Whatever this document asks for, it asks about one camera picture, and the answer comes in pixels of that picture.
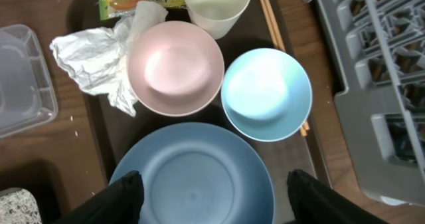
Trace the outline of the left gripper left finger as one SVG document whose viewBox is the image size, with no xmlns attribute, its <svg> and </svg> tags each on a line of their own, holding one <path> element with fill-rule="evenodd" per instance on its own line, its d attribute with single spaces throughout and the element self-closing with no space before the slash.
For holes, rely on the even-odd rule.
<svg viewBox="0 0 425 224">
<path fill-rule="evenodd" d="M 54 224 L 137 224 L 143 202 L 141 175 L 130 171 Z"/>
</svg>

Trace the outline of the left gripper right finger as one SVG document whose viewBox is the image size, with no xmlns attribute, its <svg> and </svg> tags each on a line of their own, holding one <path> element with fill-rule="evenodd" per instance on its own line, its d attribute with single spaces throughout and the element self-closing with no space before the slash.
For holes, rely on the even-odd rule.
<svg viewBox="0 0 425 224">
<path fill-rule="evenodd" d="M 288 174 L 288 198 L 296 224 L 385 224 L 302 169 Z"/>
</svg>

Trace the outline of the dark blue plate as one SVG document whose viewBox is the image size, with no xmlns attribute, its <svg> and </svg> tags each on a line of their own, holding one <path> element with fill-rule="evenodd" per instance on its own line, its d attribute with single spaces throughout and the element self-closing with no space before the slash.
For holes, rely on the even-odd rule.
<svg viewBox="0 0 425 224">
<path fill-rule="evenodd" d="M 111 182 L 141 174 L 140 223 L 273 223 L 274 188 L 262 158 L 241 137 L 201 122 L 160 128 L 138 141 Z"/>
</svg>

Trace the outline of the light blue bowl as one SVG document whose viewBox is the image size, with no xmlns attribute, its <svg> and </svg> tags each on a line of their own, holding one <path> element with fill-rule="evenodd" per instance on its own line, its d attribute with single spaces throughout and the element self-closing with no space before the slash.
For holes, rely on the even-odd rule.
<svg viewBox="0 0 425 224">
<path fill-rule="evenodd" d="M 303 66 L 271 48 L 247 51 L 225 72 L 222 107 L 243 135 L 260 142 L 285 140 L 299 132 L 311 112 L 313 91 Z"/>
</svg>

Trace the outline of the pink bowl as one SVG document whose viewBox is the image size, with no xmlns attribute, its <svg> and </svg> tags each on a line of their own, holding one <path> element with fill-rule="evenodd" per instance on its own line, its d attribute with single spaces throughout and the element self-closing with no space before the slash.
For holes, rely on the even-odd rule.
<svg viewBox="0 0 425 224">
<path fill-rule="evenodd" d="M 149 110 L 164 116 L 194 114 L 208 106 L 222 86 L 224 57 L 200 27 L 166 21 L 135 39 L 127 62 L 133 93 Z"/>
</svg>

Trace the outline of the cream plastic cup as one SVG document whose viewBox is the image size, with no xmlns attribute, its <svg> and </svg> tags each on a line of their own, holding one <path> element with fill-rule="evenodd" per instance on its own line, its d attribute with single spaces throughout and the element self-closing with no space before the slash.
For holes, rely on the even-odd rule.
<svg viewBox="0 0 425 224">
<path fill-rule="evenodd" d="M 217 40 L 231 30 L 250 0 L 185 0 L 185 3 L 191 22 Z"/>
</svg>

